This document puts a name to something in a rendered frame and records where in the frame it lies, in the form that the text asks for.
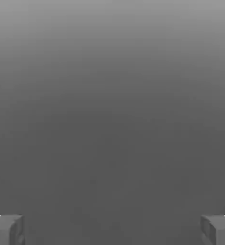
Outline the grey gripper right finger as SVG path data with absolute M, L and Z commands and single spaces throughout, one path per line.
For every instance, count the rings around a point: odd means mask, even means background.
M 202 215 L 200 230 L 203 245 L 225 245 L 225 215 Z

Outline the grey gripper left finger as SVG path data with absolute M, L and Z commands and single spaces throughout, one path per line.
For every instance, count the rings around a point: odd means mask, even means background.
M 25 217 L 0 215 L 0 245 L 25 245 Z

